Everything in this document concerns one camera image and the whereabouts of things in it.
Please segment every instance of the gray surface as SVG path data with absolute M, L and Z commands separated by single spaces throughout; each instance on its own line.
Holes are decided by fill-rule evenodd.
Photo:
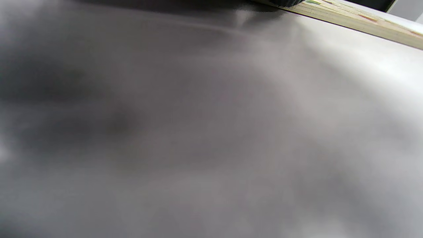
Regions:
M 423 13 L 423 1 L 396 0 L 389 9 L 389 14 L 415 21 Z
M 39 3 L 2 2 L 0 237 L 423 236 L 423 51 L 254 6 Z

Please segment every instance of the book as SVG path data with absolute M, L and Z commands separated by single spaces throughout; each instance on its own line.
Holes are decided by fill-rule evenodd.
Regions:
M 257 0 L 278 7 L 265 0 Z M 342 0 L 305 0 L 283 10 L 330 22 L 423 50 L 423 34 Z

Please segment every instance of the table surface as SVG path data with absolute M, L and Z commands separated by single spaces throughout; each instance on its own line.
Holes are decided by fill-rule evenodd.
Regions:
M 2 238 L 422 237 L 423 51 L 147 2 L 2 3 Z

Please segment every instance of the dark object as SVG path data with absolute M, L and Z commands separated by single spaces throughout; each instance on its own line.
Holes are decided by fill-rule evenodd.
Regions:
M 269 2 L 281 7 L 292 7 L 303 1 L 304 0 L 269 0 Z
M 394 0 L 347 0 L 379 11 L 387 12 Z

